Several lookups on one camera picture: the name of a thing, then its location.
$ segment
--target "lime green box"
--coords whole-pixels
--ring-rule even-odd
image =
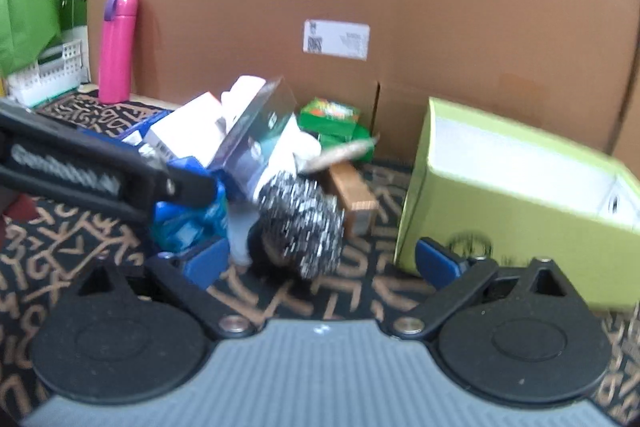
[[[432,98],[395,263],[415,273],[433,237],[503,266],[550,258],[592,306],[640,299],[640,184],[617,160],[511,120]]]

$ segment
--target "blue gripper pad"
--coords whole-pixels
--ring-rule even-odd
[[[433,239],[422,237],[415,245],[415,266],[424,280],[440,290],[462,276],[468,264]]]

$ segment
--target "white paper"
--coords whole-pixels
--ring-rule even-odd
[[[616,181],[612,172],[555,151],[436,118],[433,169],[447,176],[597,216]]]
[[[366,24],[306,20],[302,51],[367,60],[369,31]]]

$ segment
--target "barcode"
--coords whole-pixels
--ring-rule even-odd
[[[322,37],[308,37],[306,48],[308,53],[322,53]]]

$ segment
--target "metal screw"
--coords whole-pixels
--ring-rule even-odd
[[[394,321],[394,329],[403,335],[415,335],[424,329],[424,322],[415,317],[400,317]]]
[[[175,196],[175,183],[171,179],[166,181],[166,193],[169,196]]]
[[[251,326],[249,319],[242,315],[225,315],[219,324],[227,333],[243,333]]]

